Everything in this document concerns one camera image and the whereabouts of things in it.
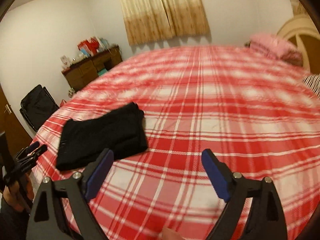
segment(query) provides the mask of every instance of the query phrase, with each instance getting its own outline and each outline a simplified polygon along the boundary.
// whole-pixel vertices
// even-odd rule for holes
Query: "wooden furniture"
[[[122,62],[119,46],[109,48],[93,57],[86,58],[69,68],[62,70],[70,87],[75,91],[84,88],[91,81],[95,80],[102,69],[110,70]]]
[[[308,15],[293,17],[277,35],[298,47],[303,56],[304,69],[313,74],[320,73],[320,34]]]
[[[7,98],[0,86],[0,132],[5,131],[9,152],[14,156],[22,148],[30,145],[32,138],[23,128],[16,115],[11,109]]]

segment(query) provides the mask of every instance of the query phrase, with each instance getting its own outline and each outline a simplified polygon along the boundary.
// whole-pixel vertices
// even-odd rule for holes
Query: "black and white striped fabric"
[[[305,76],[303,82],[320,98],[320,75]]]

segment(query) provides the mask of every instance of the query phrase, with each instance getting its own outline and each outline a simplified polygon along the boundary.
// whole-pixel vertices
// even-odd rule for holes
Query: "blue clamp pad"
[[[114,161],[113,151],[104,149],[95,162],[89,163],[83,172],[82,193],[87,202],[99,192]]]
[[[219,198],[228,202],[232,193],[232,173],[225,163],[219,162],[210,149],[205,149],[201,155],[202,165],[207,172],[211,184]]]

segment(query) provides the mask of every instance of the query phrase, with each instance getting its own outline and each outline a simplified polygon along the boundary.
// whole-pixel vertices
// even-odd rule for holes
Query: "door handle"
[[[12,114],[12,111],[11,111],[10,107],[8,106],[8,104],[5,105],[5,111],[4,112],[6,112],[6,111],[8,111],[9,114]]]

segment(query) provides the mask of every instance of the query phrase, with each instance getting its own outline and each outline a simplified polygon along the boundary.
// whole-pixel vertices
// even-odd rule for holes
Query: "red plaid bedsheet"
[[[55,161],[66,120],[131,101],[145,112],[149,149],[114,162],[90,208],[110,239],[155,239],[163,227],[205,239],[224,208],[201,164],[210,148],[247,178],[270,176],[294,239],[320,199],[320,100],[306,72],[247,48],[177,47],[132,57],[53,114],[36,139],[49,150],[37,180],[65,179]],[[67,217],[75,225],[70,206]],[[249,212],[247,202],[234,235]]]

